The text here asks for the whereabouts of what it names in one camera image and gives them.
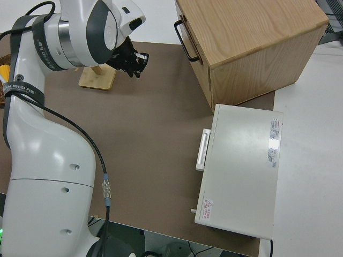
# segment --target brown mat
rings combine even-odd
[[[112,185],[110,219],[258,256],[259,239],[195,224],[190,213],[202,179],[195,170],[200,137],[203,128],[211,128],[213,114],[181,46],[135,47],[150,54],[146,70],[140,79],[117,72],[108,92],[79,87],[82,69],[54,72],[46,81],[46,106],[84,128],[103,154]],[[0,48],[1,55],[8,52]],[[272,109],[273,99],[268,94],[243,105]],[[0,192],[5,193],[11,155],[2,139],[0,152]],[[104,217],[101,173],[98,163],[90,215]]]

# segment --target white box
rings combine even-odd
[[[196,223],[272,239],[282,118],[216,105]]]

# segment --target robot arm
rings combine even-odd
[[[110,60],[138,77],[148,59],[128,38],[145,21],[132,1],[61,0],[61,9],[48,20],[23,16],[13,26],[32,29],[11,35],[11,73],[4,85],[3,131],[12,173],[3,257],[98,257],[99,249],[99,239],[87,227],[95,176],[92,148],[21,96],[44,105],[45,77],[52,71]]]

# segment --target black handle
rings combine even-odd
[[[183,50],[184,50],[184,52],[185,52],[185,54],[186,54],[188,60],[189,60],[190,62],[196,62],[196,61],[200,60],[200,58],[199,58],[198,56],[197,56],[197,57],[190,57],[190,55],[189,55],[189,53],[188,53],[188,51],[187,51],[187,48],[186,48],[186,46],[184,45],[184,43],[183,43],[183,41],[182,41],[181,35],[180,35],[180,33],[179,33],[178,29],[177,29],[178,25],[181,25],[181,24],[183,24],[183,21],[182,21],[182,20],[178,20],[176,23],[174,23],[174,28],[175,28],[177,37],[178,37],[178,39],[179,39],[180,42],[181,42],[182,48],[183,48]]]

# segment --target warning sticker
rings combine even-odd
[[[212,206],[213,206],[213,201],[210,199],[204,198],[203,213],[202,213],[202,219],[203,220],[209,220],[211,218]]]
[[[269,144],[268,144],[268,163],[276,168],[278,165],[279,146],[280,146],[281,121],[274,119],[270,124]]]

